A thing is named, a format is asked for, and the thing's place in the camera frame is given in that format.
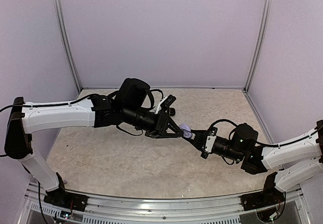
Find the white wall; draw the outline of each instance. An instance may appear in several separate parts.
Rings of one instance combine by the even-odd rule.
[[[62,0],[83,87],[242,88],[264,0]]]
[[[323,119],[323,0],[273,0],[250,89],[273,139],[296,137]],[[323,175],[302,184],[314,222],[323,220]]]
[[[0,0],[0,5],[0,108],[17,96],[35,102],[75,98],[53,0]],[[9,114],[10,110],[0,114],[0,154],[4,154]],[[47,157],[57,133],[33,134],[32,146]],[[0,158],[2,224],[14,223],[29,181],[16,160]]]

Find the beige floor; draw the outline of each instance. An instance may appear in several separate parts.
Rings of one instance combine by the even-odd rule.
[[[164,89],[176,96],[173,117],[179,125],[207,129],[215,120],[227,118],[260,126],[240,90]],[[108,94],[111,90],[83,90]],[[232,126],[217,125],[227,137]],[[133,127],[122,127],[134,131]],[[219,196],[258,190],[268,173],[250,175],[240,164],[226,165],[221,157],[200,157],[183,139],[133,137],[116,127],[62,129],[47,160],[67,180],[68,189],[96,194],[138,198],[192,198]]]

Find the black joint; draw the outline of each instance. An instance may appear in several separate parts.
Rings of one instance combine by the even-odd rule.
[[[207,152],[202,152],[201,157],[204,159],[207,159],[208,153]]]
[[[14,105],[23,105],[24,98],[17,97]],[[5,153],[13,159],[25,158],[28,154],[32,154],[31,134],[25,134],[22,124],[22,107],[12,107],[5,142]]]
[[[167,99],[163,103],[161,103],[161,108],[168,109],[171,106],[171,104],[174,103],[175,100],[176,100],[176,97],[170,94],[167,97]]]
[[[323,120],[320,120],[318,122],[316,122],[316,128],[315,129],[319,129],[323,126]],[[316,143],[319,144],[319,148],[321,149],[321,159],[320,161],[323,161],[323,128],[321,128],[318,132],[318,138],[316,139]]]
[[[170,107],[170,108],[169,108],[169,110],[168,110],[168,113],[169,113],[169,115],[170,115],[170,116],[172,116],[172,117],[173,117],[173,116],[176,114],[176,110],[175,110],[175,108],[171,108],[171,107]]]
[[[53,191],[46,192],[44,202],[70,210],[85,211],[88,197],[65,190],[62,177],[56,173],[59,180],[59,187]]]
[[[251,151],[245,152],[245,157],[241,164],[241,169],[245,170],[247,173],[256,175],[260,173],[265,173],[268,170],[263,165],[262,160],[262,150],[264,146],[254,147]]]
[[[243,209],[245,211],[263,208],[284,202],[284,195],[275,188],[275,177],[277,172],[268,175],[263,187],[263,191],[241,196]]]
[[[90,97],[95,112],[94,127],[107,127],[121,124],[121,115],[112,107],[112,100],[106,95],[93,95]]]

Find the black cable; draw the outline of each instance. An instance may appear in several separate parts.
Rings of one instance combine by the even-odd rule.
[[[44,220],[44,222],[46,224],[48,224],[48,222],[46,221],[46,218],[45,218],[45,215],[44,215],[44,212],[42,211],[42,207],[41,207],[41,201],[40,201],[40,182],[38,182],[38,202],[39,202],[39,208],[40,208],[40,213],[41,213],[41,216]]]
[[[118,130],[120,130],[120,131],[122,131],[122,132],[125,132],[125,133],[127,133],[127,134],[129,134],[129,135],[131,135],[131,136],[134,136],[134,137],[139,137],[139,136],[141,136],[141,135],[143,134],[143,130],[142,130],[142,129],[140,129],[140,130],[141,130],[141,133],[140,133],[139,135],[136,135],[136,134],[130,133],[130,132],[128,132],[128,131],[126,131],[126,130],[122,129],[122,128],[121,128],[121,127],[119,127],[119,126],[116,126],[116,128],[117,128]]]
[[[232,163],[229,163],[224,157],[222,157],[222,159],[224,160],[224,162],[226,162],[227,165],[233,165],[234,164],[234,160],[232,160]]]
[[[307,138],[310,138],[311,136],[313,136],[315,133],[317,133],[319,130],[321,130],[323,128],[323,126],[319,127],[318,129],[316,129],[314,132],[312,132],[310,135],[307,135],[305,137],[302,137],[302,138],[299,138],[299,139],[296,139],[294,141],[291,141],[291,142],[287,142],[287,143],[284,143],[284,144],[281,144],[281,145],[278,145],[278,144],[265,144],[265,143],[262,143],[262,142],[256,142],[258,143],[259,145],[261,146],[265,146],[265,147],[282,147],[282,146],[287,146],[287,145],[290,145],[290,144],[293,144],[293,143],[296,143],[296,142],[300,142],[302,140],[305,140]]]
[[[230,134],[229,134],[229,140],[231,141],[232,139],[231,139],[231,135],[232,135],[232,133],[234,133],[236,131],[236,129],[233,129],[231,132],[230,132]]]
[[[76,104],[88,97],[94,96],[94,95],[99,95],[99,94],[89,94],[85,97],[82,97],[80,99],[71,101],[70,103],[58,103],[58,104],[35,104],[35,105],[26,105],[26,104],[11,104],[11,105],[7,105],[5,107],[3,107],[2,109],[0,109],[0,113],[3,112],[6,109],[12,108],[12,107],[24,107],[24,108],[40,108],[40,107],[53,107],[53,106],[64,106],[64,105],[70,105],[70,104]]]
[[[233,126],[235,126],[235,127],[237,127],[237,126],[238,126],[238,125],[237,125],[237,124],[235,124],[233,121],[230,121],[230,120],[228,120],[228,119],[220,119],[220,120],[217,120],[217,121],[213,122],[213,123],[210,125],[209,129],[211,129],[211,128],[212,128],[212,127],[214,127],[217,123],[220,123],[220,122],[228,122],[228,123],[230,123],[231,125],[233,125]]]
[[[164,93],[163,93],[163,91],[162,91],[162,90],[160,90],[160,89],[152,89],[152,90],[151,90],[151,92],[155,92],[155,91],[157,91],[157,92],[161,93],[161,96],[162,96],[162,98],[161,98],[161,99],[163,99],[163,98],[164,98]]]
[[[228,120],[228,119],[220,119],[220,120],[217,120],[217,121],[215,121],[215,122],[213,122],[211,125],[210,125],[210,127],[209,127],[209,129],[211,129],[214,125],[216,125],[217,123],[220,123],[220,122],[228,122],[228,123],[230,123],[230,124],[232,124],[233,126],[235,126],[235,127],[237,127],[238,125],[237,124],[235,124],[234,122],[232,122],[232,121],[230,121],[230,120]],[[296,143],[296,142],[300,142],[300,141],[302,141],[302,140],[305,140],[305,139],[307,139],[307,138],[310,138],[310,137],[312,137],[315,133],[317,133],[319,130],[321,130],[321,129],[323,129],[323,126],[321,126],[321,127],[319,127],[318,129],[316,129],[314,132],[312,132],[310,135],[307,135],[307,136],[305,136],[305,137],[302,137],[302,138],[299,138],[299,139],[296,139],[296,140],[294,140],[294,141],[291,141],[291,142],[287,142],[287,143],[284,143],[284,144],[281,144],[281,145],[278,145],[278,144],[266,144],[266,143],[262,143],[262,142],[258,142],[258,141],[256,141],[256,143],[258,143],[260,146],[264,146],[264,147],[282,147],[282,146],[287,146],[287,145],[290,145],[290,144],[293,144],[293,143]]]
[[[282,212],[279,214],[279,216],[275,220],[277,220],[279,217],[281,217],[283,215],[284,210],[285,210],[285,206],[286,206],[286,192],[284,192],[284,205],[283,205]]]

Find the aluminum frame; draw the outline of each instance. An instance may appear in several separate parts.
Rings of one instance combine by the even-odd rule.
[[[267,142],[270,144],[270,143],[274,143],[274,139],[273,137],[271,136],[266,124],[264,123],[262,117],[260,116],[255,104],[253,103],[252,99],[250,98],[248,92],[246,92],[245,90],[242,90],[242,93],[244,94],[244,96],[246,97],[259,125],[260,125],[260,128],[264,134],[264,137],[266,138]]]
[[[267,27],[267,23],[268,23],[268,18],[269,18],[269,12],[271,9],[271,4],[272,4],[272,0],[265,0],[264,1],[264,5],[263,5],[263,11],[262,11],[262,17],[261,17],[261,23],[260,23],[260,29],[259,29],[259,34],[258,34],[258,38],[257,38],[257,42],[256,42],[256,48],[255,51],[253,53],[252,56],[252,62],[251,62],[251,66],[249,69],[249,73],[248,73],[248,77],[247,77],[247,81],[245,83],[244,86],[244,90],[248,93],[255,71],[256,71],[256,67],[259,61],[259,57],[260,57],[260,53],[261,53],[261,48],[262,48],[262,44],[264,41],[264,36],[265,36],[265,32],[266,32],[266,27]]]
[[[239,215],[255,212],[255,210],[244,211],[241,203],[241,194],[192,198],[192,199],[137,199],[125,197],[113,197],[70,191],[89,196],[85,212],[73,211],[74,223],[240,223]],[[41,199],[45,191],[41,189]],[[310,224],[306,203],[299,186],[287,193],[287,202],[296,201],[299,208],[300,219],[303,224]],[[52,206],[42,201],[45,214],[58,213],[67,209]],[[38,185],[30,183],[21,207],[21,215],[18,224],[26,224],[30,211],[38,211]]]
[[[62,38],[62,43],[64,46],[64,50],[66,53],[68,65],[72,74],[72,78],[75,84],[75,87],[77,89],[77,92],[80,93],[82,91],[82,84],[79,78],[79,75],[77,73],[77,69],[72,57],[72,52],[71,52],[71,47],[70,43],[67,37],[67,32],[66,32],[66,27],[64,23],[64,16],[63,16],[63,10],[62,10],[62,3],[61,0],[53,0],[54,1],[54,6],[55,6],[55,12],[57,16],[57,21],[58,21],[58,26],[60,29],[60,34]]]

